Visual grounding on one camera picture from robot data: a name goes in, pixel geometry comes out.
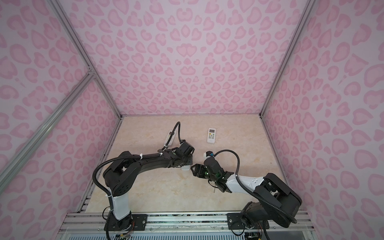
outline air conditioner remote control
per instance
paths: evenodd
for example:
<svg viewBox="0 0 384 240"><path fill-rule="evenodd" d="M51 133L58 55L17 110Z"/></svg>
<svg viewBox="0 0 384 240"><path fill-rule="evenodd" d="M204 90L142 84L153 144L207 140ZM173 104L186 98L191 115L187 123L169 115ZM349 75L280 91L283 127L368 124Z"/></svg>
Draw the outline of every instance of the air conditioner remote control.
<svg viewBox="0 0 384 240"><path fill-rule="evenodd" d="M216 139L216 128L208 128L207 143L214 144Z"/></svg>
<svg viewBox="0 0 384 240"><path fill-rule="evenodd" d="M166 137L166 140L164 141L164 144L167 144L168 139L169 139L171 133L172 133L172 129L168 131L168 135ZM175 133L173 134L172 138L170 139L168 146L172 146L173 139L175 138L176 135L177 135L177 130L175 130Z"/></svg>

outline wire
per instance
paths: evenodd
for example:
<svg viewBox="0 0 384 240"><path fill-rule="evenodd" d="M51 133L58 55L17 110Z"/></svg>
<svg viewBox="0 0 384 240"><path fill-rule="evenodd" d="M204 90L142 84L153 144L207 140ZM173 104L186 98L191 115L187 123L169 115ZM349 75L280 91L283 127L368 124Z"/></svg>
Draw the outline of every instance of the wire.
<svg viewBox="0 0 384 240"><path fill-rule="evenodd" d="M260 224L260 222L258 221L257 224L260 226L260 237L259 238L262 238L263 236L263 228L262 228L262 225Z"/></svg>
<svg viewBox="0 0 384 240"><path fill-rule="evenodd" d="M266 237L266 240L271 240L271 239L269 238L269 236L268 236L268 233L266 233L266 222L267 222L267 220L264 220L264 221L263 221L264 235L265 235L265 237Z"/></svg>
<svg viewBox="0 0 384 240"><path fill-rule="evenodd" d="M109 208L110 206L108 206L108 207L106 207L106 208L104 208L104 210L103 210L103 214L102 214L102 217L104 218L104 220L107 220L105 217L104 217L104 212L105 212L105 210L107 209L107 208Z"/></svg>
<svg viewBox="0 0 384 240"><path fill-rule="evenodd" d="M208 183L209 183L209 185L211 185L211 186L213 186L211 183L210 183L210 181L208 180ZM218 188L218 187L216 187L216 186L213 186L214 188Z"/></svg>
<svg viewBox="0 0 384 240"><path fill-rule="evenodd" d="M241 235L243 235L243 233L244 233L244 231L245 231L245 226L244 226L244 224L242 223L242 222L240 222L242 225L243 225L243 231L240 233L240 234L237 234L237 233L235 233L233 230L232 230L232 228L231 228L231 231L232 231L232 233L235 235L235 236L241 236Z"/></svg>
<svg viewBox="0 0 384 240"><path fill-rule="evenodd" d="M107 235L108 240L111 240L111 238L109 237L109 231L108 231L109 219L111 218L111 214L112 214L112 211L109 211L107 221L105 222L105 234Z"/></svg>
<svg viewBox="0 0 384 240"><path fill-rule="evenodd" d="M238 172L239 172L239 168L240 168L240 158L239 156L237 155L237 153L235 153L234 151L232 150L228 150L228 149L224 149L224 150L221 150L221 151L218 151L217 153L214 154L214 157L216 157L216 155L218 155L219 153L221 152L231 152L233 153L236 158L237 158L237 167L236 167L236 180L237 182L239 183L239 185L242 187L242 189L244 189L247 193L249 193L251 196L253 196L254 198L256 198L257 200L259 200L259 202L263 202L269 206L271 206L272 208L274 208L276 211L278 211L280 214L284 215L285 217L287 217L289 219L290 222L292 223L297 223L297 220L289 213L287 213L286 211L282 210L281 208L279 208L278 206L276 206L275 204L272 204L270 202L268 202L267 200L265 200L262 196L260 196L259 194L257 193L254 193L252 192L251 190L249 190L246 186L244 186L242 184L242 182L240 181L240 178L238 177Z"/></svg>
<svg viewBox="0 0 384 240"><path fill-rule="evenodd" d="M135 227L135 221L132 220L132 228L131 228L131 230L129 230L128 233L132 232L134 227Z"/></svg>
<svg viewBox="0 0 384 240"><path fill-rule="evenodd" d="M177 122L176 125L175 125L175 127L174 127L173 130L172 130L172 134L171 134L171 136L169 136L169 139L168 139L168 141L167 141L167 143L166 143L165 145L168 146L168 144L169 144L169 142L170 142L170 140L171 140L173 134L175 133L175 130L176 130L176 127L177 127L177 126L179 126L179 130L177 131L177 135L178 135L178 137L179 137L179 142L180 142L180 144L182 144L182 142L181 142L181 138L180 138L180 126L181 126L181 123L180 123L180 122Z"/></svg>

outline enclosure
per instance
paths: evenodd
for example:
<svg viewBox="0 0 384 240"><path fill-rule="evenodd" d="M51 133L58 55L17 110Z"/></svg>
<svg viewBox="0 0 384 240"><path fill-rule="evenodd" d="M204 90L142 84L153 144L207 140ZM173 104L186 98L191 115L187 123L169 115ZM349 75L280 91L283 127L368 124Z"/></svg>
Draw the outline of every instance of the enclosure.
<svg viewBox="0 0 384 240"><path fill-rule="evenodd" d="M2 239L105 237L94 169L157 153L178 121L193 164L231 149L240 175L300 196L270 238L384 239L383 0L3 0L0 30ZM190 170L143 172L131 239L233 238L225 214L249 201Z"/></svg>

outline white arm segment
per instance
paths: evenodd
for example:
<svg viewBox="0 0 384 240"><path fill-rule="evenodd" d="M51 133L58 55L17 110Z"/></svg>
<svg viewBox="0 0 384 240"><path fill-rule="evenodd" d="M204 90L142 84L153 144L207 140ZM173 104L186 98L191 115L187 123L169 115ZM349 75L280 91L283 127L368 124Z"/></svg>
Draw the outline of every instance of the white arm segment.
<svg viewBox="0 0 384 240"><path fill-rule="evenodd" d="M128 192L124 193L121 196L113 197L112 196L112 202L113 202L113 215L115 215L115 218L117 220L121 220L128 216L128 214L131 212L128 205Z"/></svg>
<svg viewBox="0 0 384 240"><path fill-rule="evenodd" d="M252 192L255 190L255 188L257 186L259 186L263 181L264 181L264 178L263 177L244 177L244 176L240 176L239 175L239 178L240 178L240 181L241 183L246 186L249 190L251 190ZM226 182L226 185L227 187L229 188L229 190L231 190L231 192L241 192L241 193L245 193L245 194L248 194L241 186L240 184L237 182L236 180L236 175L235 174L232 174L228 179L227 179L227 182Z"/></svg>

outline black metal bracket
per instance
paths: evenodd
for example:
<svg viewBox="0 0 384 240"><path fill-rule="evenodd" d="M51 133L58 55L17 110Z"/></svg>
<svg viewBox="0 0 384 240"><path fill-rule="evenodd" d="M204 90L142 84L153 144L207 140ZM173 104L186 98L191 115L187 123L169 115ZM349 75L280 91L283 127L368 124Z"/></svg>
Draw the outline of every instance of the black metal bracket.
<svg viewBox="0 0 384 240"><path fill-rule="evenodd" d="M111 214L108 222L108 231L125 231L131 229L131 224L134 222L133 231L144 231L147 225L147 214L129 214L125 218L118 221L113 214Z"/></svg>
<svg viewBox="0 0 384 240"><path fill-rule="evenodd" d="M227 214L227 223L228 223L228 229L232 229L232 230L243 230L243 229L247 229L245 228L242 220L241 220L241 217L242 217L242 214L241 213L238 213L238 214ZM258 228L257 225L254 226L253 228L251 228L252 230L257 230L257 229L260 229L261 228ZM266 223L266 229L269 229L269 223L267 221Z"/></svg>
<svg viewBox="0 0 384 240"><path fill-rule="evenodd" d="M192 154L189 154L188 156L185 157L186 161L185 161L185 164L184 165L192 165L193 164L193 161L192 161Z"/></svg>
<svg viewBox="0 0 384 240"><path fill-rule="evenodd" d="M205 178L207 168L203 164L195 164L191 166L191 171L193 176L199 177L199 178Z"/></svg>
<svg viewBox="0 0 384 240"><path fill-rule="evenodd" d="M147 214L132 214L133 220L135 222L134 231L144 231L145 226L147 225Z"/></svg>

